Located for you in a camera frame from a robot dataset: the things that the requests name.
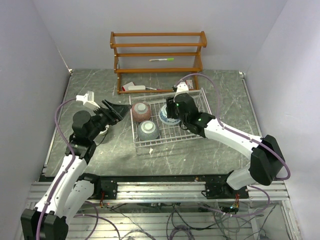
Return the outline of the red floral pattern bowl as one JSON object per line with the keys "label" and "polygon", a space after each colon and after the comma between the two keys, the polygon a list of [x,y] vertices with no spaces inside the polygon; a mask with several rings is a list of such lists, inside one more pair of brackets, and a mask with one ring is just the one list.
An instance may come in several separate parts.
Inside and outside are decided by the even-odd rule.
{"label": "red floral pattern bowl", "polygon": [[132,119],[135,122],[141,123],[151,118],[152,111],[148,104],[143,102],[135,103],[132,106]]}

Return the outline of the blue dotted bowl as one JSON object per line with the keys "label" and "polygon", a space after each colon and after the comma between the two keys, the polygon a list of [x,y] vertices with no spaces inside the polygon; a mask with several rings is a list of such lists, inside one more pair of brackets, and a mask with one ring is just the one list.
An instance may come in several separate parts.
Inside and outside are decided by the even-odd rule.
{"label": "blue dotted bowl", "polygon": [[151,120],[145,120],[138,125],[137,135],[141,141],[156,140],[159,135],[159,127]]}

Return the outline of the teal pattern cream bowl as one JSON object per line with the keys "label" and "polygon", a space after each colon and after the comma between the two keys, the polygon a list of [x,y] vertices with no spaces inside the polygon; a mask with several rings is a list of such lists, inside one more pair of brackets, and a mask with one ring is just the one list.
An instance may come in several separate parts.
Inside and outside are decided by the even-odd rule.
{"label": "teal pattern cream bowl", "polygon": [[109,130],[109,125],[106,125],[104,130],[102,130],[100,133],[99,133],[99,136],[104,136],[107,134],[108,130]]}

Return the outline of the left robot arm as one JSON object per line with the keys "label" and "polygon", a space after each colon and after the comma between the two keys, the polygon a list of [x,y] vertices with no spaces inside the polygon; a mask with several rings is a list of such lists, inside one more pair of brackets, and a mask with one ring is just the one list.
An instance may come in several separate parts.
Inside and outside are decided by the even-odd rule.
{"label": "left robot arm", "polygon": [[107,100],[72,118],[73,133],[66,138],[67,148],[61,167],[49,189],[33,209],[25,209],[20,217],[26,240],[64,240],[69,224],[88,198],[96,199],[102,193],[100,176],[85,173],[96,148],[95,138],[107,126],[122,121],[131,110],[129,104],[113,104]]}

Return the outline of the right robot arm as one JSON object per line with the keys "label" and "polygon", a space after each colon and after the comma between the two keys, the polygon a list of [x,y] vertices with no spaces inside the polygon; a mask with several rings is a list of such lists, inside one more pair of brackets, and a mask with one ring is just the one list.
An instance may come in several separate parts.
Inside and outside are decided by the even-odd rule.
{"label": "right robot arm", "polygon": [[248,165],[233,170],[221,184],[220,192],[226,198],[254,183],[269,186],[284,167],[285,160],[273,136],[259,137],[224,124],[216,116],[199,111],[188,93],[168,97],[166,114],[180,120],[189,132],[223,143],[249,159]]}

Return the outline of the white wire dish rack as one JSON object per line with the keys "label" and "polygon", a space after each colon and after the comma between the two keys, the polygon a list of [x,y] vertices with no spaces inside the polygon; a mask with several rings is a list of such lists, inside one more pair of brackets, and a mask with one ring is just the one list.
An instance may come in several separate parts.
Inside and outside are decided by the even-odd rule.
{"label": "white wire dish rack", "polygon": [[160,109],[166,104],[166,98],[173,97],[175,94],[173,92],[144,95],[144,96],[130,96],[129,104],[134,105],[136,103],[144,103],[150,107],[151,118],[159,128],[159,136],[154,140],[141,140],[138,136],[138,126],[139,123],[133,120],[133,113],[130,113],[131,118],[131,129],[132,129],[132,139],[133,145],[137,148],[151,147],[162,145],[166,143],[182,142],[195,139],[201,139],[199,135],[195,135],[187,130],[185,130],[184,125],[168,125],[161,121],[159,117]]}

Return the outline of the blue floral white bowl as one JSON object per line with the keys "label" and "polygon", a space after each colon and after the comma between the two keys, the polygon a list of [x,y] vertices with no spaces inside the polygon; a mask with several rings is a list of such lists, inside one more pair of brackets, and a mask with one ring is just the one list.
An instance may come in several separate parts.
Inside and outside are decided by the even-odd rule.
{"label": "blue floral white bowl", "polygon": [[159,119],[163,124],[174,126],[181,122],[180,119],[169,118],[167,116],[167,105],[163,105],[158,112]]}

